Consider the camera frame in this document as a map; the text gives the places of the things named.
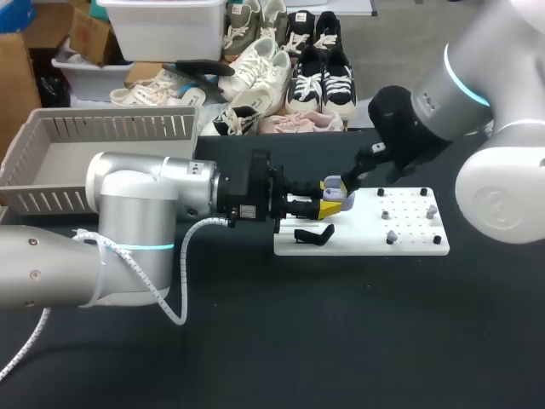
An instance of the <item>black table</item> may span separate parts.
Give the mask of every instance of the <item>black table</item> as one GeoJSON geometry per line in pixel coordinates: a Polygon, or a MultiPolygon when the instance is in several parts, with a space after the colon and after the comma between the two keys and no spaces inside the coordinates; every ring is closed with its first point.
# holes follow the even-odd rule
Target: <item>black table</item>
{"type": "MultiPolygon", "coordinates": [[[[203,138],[197,155],[227,169],[268,147],[288,176],[310,180],[350,167],[375,138],[203,138]]],[[[190,250],[185,326],[157,306],[54,309],[0,384],[0,407],[542,409],[545,245],[497,243],[463,220],[454,182],[480,142],[460,141],[397,184],[434,189],[448,256],[282,258],[270,223],[203,229],[190,250]]],[[[367,184],[380,186],[384,171],[367,184]]],[[[62,222],[46,228],[95,228],[62,222]]],[[[176,311],[179,301],[172,291],[176,311]]],[[[38,316],[0,314],[0,362],[38,316]]]]}

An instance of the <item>gray plastic crate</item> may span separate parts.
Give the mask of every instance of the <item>gray plastic crate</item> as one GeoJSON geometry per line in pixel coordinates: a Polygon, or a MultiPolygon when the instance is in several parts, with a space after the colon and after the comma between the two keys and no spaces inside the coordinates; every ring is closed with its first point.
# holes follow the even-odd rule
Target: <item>gray plastic crate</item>
{"type": "Polygon", "coordinates": [[[100,152],[192,158],[196,107],[33,111],[0,165],[0,197],[21,215],[92,213],[85,176],[100,152]]]}

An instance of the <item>gray floor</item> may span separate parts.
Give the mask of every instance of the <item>gray floor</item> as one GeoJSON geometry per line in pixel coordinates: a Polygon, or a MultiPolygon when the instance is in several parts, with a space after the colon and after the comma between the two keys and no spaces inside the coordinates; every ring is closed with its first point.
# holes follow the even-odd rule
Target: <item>gray floor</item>
{"type": "Polygon", "coordinates": [[[359,99],[370,98],[386,85],[411,89],[484,2],[376,0],[377,17],[340,17],[359,99]]]}

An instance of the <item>pink sneaker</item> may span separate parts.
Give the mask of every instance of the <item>pink sneaker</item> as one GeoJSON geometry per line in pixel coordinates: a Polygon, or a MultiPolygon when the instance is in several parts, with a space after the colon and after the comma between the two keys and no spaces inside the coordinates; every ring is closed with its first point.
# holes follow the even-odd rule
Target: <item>pink sneaker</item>
{"type": "Polygon", "coordinates": [[[344,123],[338,113],[323,115],[304,112],[281,117],[273,115],[259,123],[260,134],[301,134],[305,132],[342,132],[344,123]]]}

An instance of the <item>white board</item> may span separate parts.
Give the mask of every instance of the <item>white board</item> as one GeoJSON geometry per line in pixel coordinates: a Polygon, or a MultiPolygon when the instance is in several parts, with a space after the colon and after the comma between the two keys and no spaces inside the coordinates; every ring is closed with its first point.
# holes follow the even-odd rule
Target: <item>white board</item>
{"type": "MultiPolygon", "coordinates": [[[[427,209],[437,202],[433,190],[421,196],[420,187],[362,188],[356,192],[351,210],[316,222],[288,216],[274,235],[274,252],[278,256],[445,256],[450,250],[440,211],[433,219],[426,218],[427,209]],[[382,212],[388,211],[388,219],[382,212]],[[296,243],[294,231],[302,228],[321,234],[330,224],[335,233],[323,246],[296,243]],[[393,230],[398,240],[392,245],[386,238],[393,230]],[[441,243],[433,242],[435,236],[441,243]]],[[[291,197],[289,200],[303,198],[291,197]]]]}

